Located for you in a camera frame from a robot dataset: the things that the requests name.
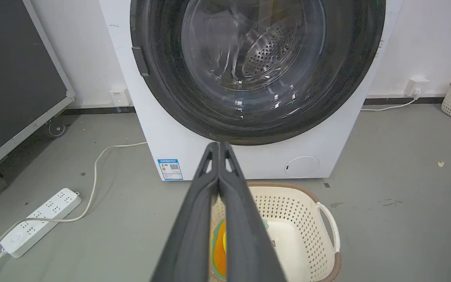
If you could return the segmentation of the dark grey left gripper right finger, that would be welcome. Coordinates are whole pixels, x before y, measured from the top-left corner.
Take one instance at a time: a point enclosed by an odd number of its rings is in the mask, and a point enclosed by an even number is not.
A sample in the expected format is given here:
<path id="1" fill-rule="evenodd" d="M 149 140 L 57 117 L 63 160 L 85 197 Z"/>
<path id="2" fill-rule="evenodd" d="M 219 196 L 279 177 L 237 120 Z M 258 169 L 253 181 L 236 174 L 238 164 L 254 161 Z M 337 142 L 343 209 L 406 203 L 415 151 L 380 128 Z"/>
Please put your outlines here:
<path id="1" fill-rule="evenodd" d="M 233 148 L 226 142 L 219 144 L 218 179 L 227 222 L 227 281 L 286 281 Z"/>

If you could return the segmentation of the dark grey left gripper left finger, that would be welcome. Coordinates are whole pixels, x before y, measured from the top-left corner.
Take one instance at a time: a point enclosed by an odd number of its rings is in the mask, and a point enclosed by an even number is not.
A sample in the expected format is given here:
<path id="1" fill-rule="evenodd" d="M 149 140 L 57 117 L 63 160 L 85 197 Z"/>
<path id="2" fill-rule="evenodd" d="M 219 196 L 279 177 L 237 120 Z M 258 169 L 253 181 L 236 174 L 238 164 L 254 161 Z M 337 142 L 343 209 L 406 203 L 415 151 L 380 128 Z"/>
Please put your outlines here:
<path id="1" fill-rule="evenodd" d="M 151 280 L 207 282 L 211 205 L 218 188 L 218 143 L 208 144 Z"/>

